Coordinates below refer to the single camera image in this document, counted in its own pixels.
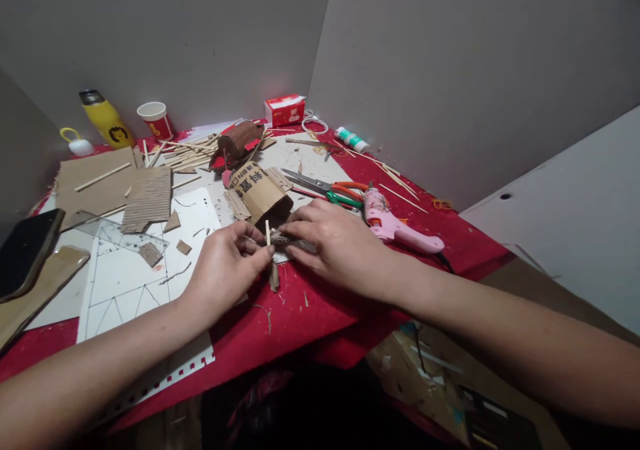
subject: water bottle cap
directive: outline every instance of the water bottle cap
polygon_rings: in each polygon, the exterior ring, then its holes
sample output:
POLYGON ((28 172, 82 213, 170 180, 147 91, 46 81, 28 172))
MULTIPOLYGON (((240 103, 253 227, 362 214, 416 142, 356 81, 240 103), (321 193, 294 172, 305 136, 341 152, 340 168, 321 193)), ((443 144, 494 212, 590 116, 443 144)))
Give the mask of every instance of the water bottle cap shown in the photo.
POLYGON ((105 101, 105 98, 100 95, 98 90, 82 90, 79 95, 83 105, 95 105, 105 101))

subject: white wall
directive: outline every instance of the white wall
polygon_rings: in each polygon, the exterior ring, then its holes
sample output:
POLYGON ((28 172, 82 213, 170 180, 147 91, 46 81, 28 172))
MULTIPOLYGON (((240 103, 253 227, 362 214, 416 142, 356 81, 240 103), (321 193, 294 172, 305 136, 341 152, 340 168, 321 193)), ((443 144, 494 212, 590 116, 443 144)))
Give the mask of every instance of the white wall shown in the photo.
POLYGON ((0 67, 0 245, 53 183, 67 142, 0 67))
POLYGON ((329 0, 309 106, 458 210, 640 102, 640 0, 329 0))
POLYGON ((327 0, 0 0, 0 65, 58 127, 101 142, 77 92, 100 90, 138 136, 138 105, 182 128, 306 94, 327 0))
POLYGON ((636 107, 460 215, 638 335, 639 129, 636 107))

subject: smartphone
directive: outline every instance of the smartphone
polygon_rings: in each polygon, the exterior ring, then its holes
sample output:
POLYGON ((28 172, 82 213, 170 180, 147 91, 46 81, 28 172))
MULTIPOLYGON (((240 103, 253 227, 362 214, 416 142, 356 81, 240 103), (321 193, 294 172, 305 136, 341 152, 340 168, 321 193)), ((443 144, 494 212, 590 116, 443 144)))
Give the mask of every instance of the smartphone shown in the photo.
POLYGON ((51 210, 24 219, 11 230, 0 247, 0 303, 31 290, 53 250, 64 217, 64 210, 51 210))

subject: left hand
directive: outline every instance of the left hand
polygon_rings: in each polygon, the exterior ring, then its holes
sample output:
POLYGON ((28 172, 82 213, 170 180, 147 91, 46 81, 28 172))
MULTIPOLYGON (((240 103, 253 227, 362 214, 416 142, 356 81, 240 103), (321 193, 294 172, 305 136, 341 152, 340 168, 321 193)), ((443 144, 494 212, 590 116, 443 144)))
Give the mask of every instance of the left hand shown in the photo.
POLYGON ((242 298, 275 251, 273 245, 260 247, 262 242, 262 233, 246 221, 216 230, 206 238, 191 280, 180 296, 192 315, 201 315, 212 325, 242 298))

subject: forearm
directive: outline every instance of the forearm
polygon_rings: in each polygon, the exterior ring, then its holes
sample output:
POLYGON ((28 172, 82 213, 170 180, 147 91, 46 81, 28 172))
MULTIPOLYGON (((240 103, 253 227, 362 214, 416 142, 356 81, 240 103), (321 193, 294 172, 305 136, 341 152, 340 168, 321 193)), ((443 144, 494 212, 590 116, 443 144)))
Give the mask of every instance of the forearm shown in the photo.
POLYGON ((146 370, 202 331, 181 299, 74 345, 0 385, 0 441, 56 447, 146 370))
POLYGON ((640 426, 640 349, 405 255, 394 268, 388 302, 470 343, 524 390, 592 420, 640 426))

